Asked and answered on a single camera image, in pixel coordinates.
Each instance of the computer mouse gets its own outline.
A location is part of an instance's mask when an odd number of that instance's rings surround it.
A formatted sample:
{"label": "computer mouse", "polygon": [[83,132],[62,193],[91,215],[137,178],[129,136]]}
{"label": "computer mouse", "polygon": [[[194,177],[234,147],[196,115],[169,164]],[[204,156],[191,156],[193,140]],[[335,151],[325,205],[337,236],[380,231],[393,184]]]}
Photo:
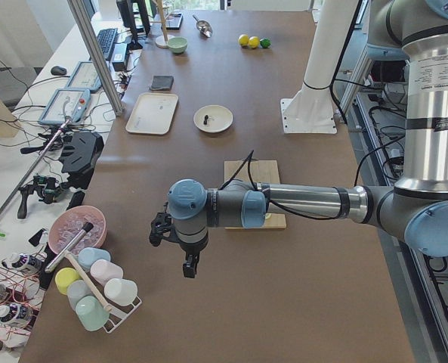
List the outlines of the computer mouse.
{"label": "computer mouse", "polygon": [[67,74],[67,69],[61,66],[54,66],[51,68],[51,74],[53,76],[65,76]]}

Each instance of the lemon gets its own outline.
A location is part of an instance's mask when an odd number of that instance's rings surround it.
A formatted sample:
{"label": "lemon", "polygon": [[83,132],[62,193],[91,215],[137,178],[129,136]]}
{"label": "lemon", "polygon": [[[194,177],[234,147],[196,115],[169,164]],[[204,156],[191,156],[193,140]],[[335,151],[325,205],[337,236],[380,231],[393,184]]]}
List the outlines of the lemon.
{"label": "lemon", "polygon": [[267,38],[262,38],[261,39],[261,47],[262,48],[269,48],[270,47],[270,40]]}
{"label": "lemon", "polygon": [[246,47],[248,43],[249,43],[249,36],[247,34],[242,34],[239,37],[239,45],[241,47]]}
{"label": "lemon", "polygon": [[255,49],[259,46],[260,44],[260,40],[257,36],[251,36],[249,38],[249,47],[251,47],[252,49]]}

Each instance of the yellow cup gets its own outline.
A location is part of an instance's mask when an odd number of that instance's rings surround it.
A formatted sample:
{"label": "yellow cup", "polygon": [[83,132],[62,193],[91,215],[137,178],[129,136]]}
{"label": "yellow cup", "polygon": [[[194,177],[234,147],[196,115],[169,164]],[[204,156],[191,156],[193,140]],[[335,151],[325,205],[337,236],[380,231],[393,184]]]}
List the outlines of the yellow cup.
{"label": "yellow cup", "polygon": [[67,288],[76,280],[81,280],[81,277],[74,268],[62,268],[56,274],[57,289],[63,295],[67,295]]}

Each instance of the bowl of ice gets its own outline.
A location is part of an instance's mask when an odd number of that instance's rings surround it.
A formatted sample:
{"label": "bowl of ice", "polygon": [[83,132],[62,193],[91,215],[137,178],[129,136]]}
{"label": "bowl of ice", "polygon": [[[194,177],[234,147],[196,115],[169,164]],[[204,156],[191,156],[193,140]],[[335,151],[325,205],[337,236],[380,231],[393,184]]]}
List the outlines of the bowl of ice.
{"label": "bowl of ice", "polygon": [[107,227],[103,213],[94,206],[75,206],[61,214],[49,231],[49,247],[52,252],[59,253],[90,222],[91,229],[72,249],[74,255],[86,247],[99,248],[106,238]]}

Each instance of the spoon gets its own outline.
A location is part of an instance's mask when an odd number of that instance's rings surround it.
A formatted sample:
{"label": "spoon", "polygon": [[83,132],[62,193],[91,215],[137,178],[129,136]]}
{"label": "spoon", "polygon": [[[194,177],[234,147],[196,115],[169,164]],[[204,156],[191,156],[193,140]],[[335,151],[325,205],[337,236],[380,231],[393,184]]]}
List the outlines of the spoon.
{"label": "spoon", "polygon": [[212,27],[210,26],[208,21],[205,20],[199,20],[196,15],[193,15],[193,18],[196,20],[196,28],[207,38],[210,38],[212,36]]}

